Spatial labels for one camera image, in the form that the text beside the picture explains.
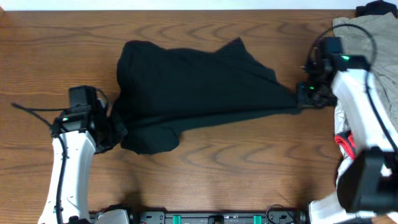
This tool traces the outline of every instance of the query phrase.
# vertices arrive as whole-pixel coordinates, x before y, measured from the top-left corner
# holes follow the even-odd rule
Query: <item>white backdrop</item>
[[[355,9],[373,0],[0,0],[5,11]],[[398,0],[387,0],[398,4]]]

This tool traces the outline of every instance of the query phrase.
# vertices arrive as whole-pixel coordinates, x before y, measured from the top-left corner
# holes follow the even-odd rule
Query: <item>gray cloth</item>
[[[345,23],[365,28],[376,40],[377,59],[372,67],[376,90],[392,125],[398,130],[398,20],[392,13],[333,20],[334,26]],[[339,27],[333,32],[341,37],[346,54],[365,55],[370,59],[372,45],[362,31],[354,27]]]

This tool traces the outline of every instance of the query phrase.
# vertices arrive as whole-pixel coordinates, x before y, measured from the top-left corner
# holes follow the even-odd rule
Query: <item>black cloth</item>
[[[356,17],[368,15],[385,15],[389,12],[397,17],[397,6],[383,0],[367,3],[356,8]]]
[[[121,92],[112,112],[128,130],[121,147],[138,154],[171,151],[184,130],[300,112],[295,95],[241,39],[214,53],[130,41],[117,76]]]

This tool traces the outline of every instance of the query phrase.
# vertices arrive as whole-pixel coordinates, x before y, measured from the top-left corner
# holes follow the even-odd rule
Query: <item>green light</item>
[[[349,56],[347,56],[347,55],[343,55],[343,56],[341,56],[344,60],[349,60]]]

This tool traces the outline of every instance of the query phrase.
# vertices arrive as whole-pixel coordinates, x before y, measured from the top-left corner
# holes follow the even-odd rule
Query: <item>wooden tabletop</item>
[[[314,38],[353,11],[6,12],[0,20],[0,223],[37,223],[52,170],[39,120],[10,107],[68,106],[68,89],[118,97],[116,63],[129,40],[215,51],[241,37],[295,89]],[[57,113],[44,117],[52,120]],[[333,108],[185,131],[172,152],[138,156],[119,146],[93,159],[90,210],[129,202],[182,210],[266,210],[321,199],[335,188],[340,152]],[[379,218],[378,223],[390,223]]]

